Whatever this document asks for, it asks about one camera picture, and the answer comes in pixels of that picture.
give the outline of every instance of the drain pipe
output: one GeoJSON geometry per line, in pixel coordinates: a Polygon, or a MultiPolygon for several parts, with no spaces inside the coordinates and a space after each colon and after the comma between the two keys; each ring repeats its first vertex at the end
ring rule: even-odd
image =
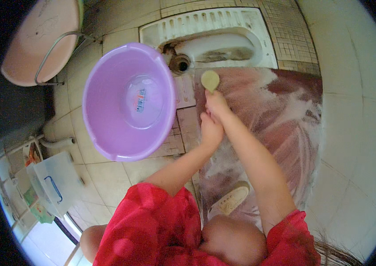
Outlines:
{"type": "Polygon", "coordinates": [[[45,139],[40,139],[39,143],[50,149],[59,149],[65,146],[75,144],[76,140],[73,137],[67,137],[57,142],[49,142],[49,141],[46,141],[45,139]]]}

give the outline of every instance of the blue handle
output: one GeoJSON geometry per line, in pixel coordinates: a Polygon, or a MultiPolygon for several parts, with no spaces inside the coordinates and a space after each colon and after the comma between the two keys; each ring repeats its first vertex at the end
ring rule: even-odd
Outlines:
{"type": "Polygon", "coordinates": [[[52,185],[54,186],[55,192],[57,192],[58,196],[61,198],[60,201],[57,201],[57,204],[60,204],[60,202],[63,201],[63,197],[61,196],[61,193],[60,193],[60,191],[58,190],[57,186],[55,185],[55,182],[54,182],[54,180],[52,179],[52,177],[47,176],[47,177],[45,177],[43,180],[46,180],[47,178],[51,178],[51,183],[52,183],[52,185]]]}

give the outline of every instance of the yellow sponge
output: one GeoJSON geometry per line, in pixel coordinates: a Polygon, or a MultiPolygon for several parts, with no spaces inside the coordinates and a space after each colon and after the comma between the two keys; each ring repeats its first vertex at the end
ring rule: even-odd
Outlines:
{"type": "Polygon", "coordinates": [[[201,84],[203,84],[204,88],[213,93],[219,84],[219,75],[213,70],[207,70],[201,75],[201,84]]]}

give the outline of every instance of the toilet drain hole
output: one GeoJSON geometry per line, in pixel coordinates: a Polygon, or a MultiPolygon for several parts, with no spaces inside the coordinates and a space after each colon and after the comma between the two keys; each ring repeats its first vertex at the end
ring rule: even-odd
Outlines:
{"type": "Polygon", "coordinates": [[[189,57],[184,54],[174,55],[169,63],[170,70],[175,74],[182,74],[187,71],[191,62],[189,57]]]}

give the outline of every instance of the woman's left hand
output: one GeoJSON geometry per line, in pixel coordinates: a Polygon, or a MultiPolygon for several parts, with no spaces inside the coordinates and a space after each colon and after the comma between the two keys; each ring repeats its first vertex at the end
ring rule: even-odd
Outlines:
{"type": "Polygon", "coordinates": [[[218,119],[203,112],[201,118],[201,144],[215,151],[223,139],[223,126],[218,119]]]}

